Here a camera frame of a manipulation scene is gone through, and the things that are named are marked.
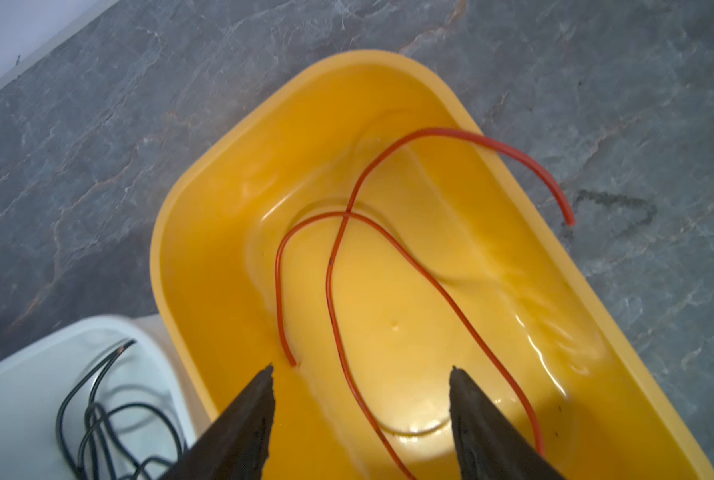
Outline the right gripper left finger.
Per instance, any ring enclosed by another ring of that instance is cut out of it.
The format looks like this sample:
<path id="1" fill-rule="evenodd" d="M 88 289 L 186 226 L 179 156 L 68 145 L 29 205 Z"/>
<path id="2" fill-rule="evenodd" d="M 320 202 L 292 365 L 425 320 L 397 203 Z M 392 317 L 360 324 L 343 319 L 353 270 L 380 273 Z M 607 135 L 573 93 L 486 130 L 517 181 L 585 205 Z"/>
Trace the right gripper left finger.
<path id="1" fill-rule="evenodd" d="M 260 479 L 274 422 L 273 367 L 258 372 L 164 479 Z"/>

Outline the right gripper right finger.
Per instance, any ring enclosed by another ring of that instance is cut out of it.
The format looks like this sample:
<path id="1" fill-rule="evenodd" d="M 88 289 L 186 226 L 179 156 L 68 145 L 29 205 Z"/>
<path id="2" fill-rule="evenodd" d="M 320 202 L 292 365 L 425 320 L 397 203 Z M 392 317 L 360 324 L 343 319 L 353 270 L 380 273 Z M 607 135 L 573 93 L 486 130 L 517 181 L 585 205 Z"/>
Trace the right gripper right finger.
<path id="1" fill-rule="evenodd" d="M 463 479 L 563 478 L 465 370 L 452 369 L 449 387 L 452 434 Z"/>

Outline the white plastic bin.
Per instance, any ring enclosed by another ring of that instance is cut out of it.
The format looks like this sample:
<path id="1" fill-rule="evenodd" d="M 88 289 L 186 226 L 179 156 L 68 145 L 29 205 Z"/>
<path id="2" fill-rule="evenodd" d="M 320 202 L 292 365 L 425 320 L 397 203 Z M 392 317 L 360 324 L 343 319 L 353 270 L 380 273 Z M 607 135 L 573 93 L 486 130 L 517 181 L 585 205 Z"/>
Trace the white plastic bin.
<path id="1" fill-rule="evenodd" d="M 0 479 L 156 479 L 209 424 L 158 315 L 89 317 L 0 362 Z"/>

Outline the yellow plastic bin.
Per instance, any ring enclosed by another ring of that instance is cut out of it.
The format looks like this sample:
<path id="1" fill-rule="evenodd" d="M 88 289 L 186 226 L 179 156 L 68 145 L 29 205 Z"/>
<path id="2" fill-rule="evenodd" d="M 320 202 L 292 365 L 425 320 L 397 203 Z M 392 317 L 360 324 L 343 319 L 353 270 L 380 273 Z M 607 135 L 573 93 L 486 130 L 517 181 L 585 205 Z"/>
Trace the yellow plastic bin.
<path id="1" fill-rule="evenodd" d="M 159 313 L 217 417 L 273 367 L 267 479 L 456 479 L 465 370 L 568 479 L 712 479 L 687 426 L 449 87 L 303 70 L 175 183 Z"/>

